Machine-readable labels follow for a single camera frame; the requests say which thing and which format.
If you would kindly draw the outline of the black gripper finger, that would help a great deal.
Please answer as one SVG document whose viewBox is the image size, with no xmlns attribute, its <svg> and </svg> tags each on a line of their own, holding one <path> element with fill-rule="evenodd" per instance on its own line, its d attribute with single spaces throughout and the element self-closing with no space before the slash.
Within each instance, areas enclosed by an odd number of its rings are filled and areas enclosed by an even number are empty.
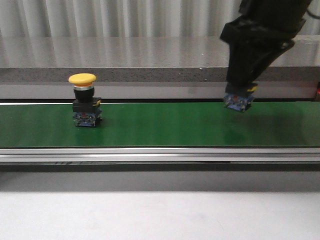
<svg viewBox="0 0 320 240">
<path fill-rule="evenodd" d="M 292 39 L 250 38 L 246 42 L 251 51 L 246 84 L 252 84 L 278 57 L 290 50 Z"/>
<path fill-rule="evenodd" d="M 229 63 L 226 80 L 236 87 L 252 83 L 251 42 L 239 41 L 229 44 Z"/>
</svg>

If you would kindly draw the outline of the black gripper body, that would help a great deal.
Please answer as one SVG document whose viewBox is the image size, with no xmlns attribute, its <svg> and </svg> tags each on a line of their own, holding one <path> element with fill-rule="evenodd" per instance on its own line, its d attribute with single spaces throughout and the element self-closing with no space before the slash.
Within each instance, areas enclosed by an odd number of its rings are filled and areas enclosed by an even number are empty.
<svg viewBox="0 0 320 240">
<path fill-rule="evenodd" d="M 240 16 L 224 25 L 220 39 L 233 47 L 291 48 L 310 4 L 310 0 L 243 0 Z"/>
</svg>

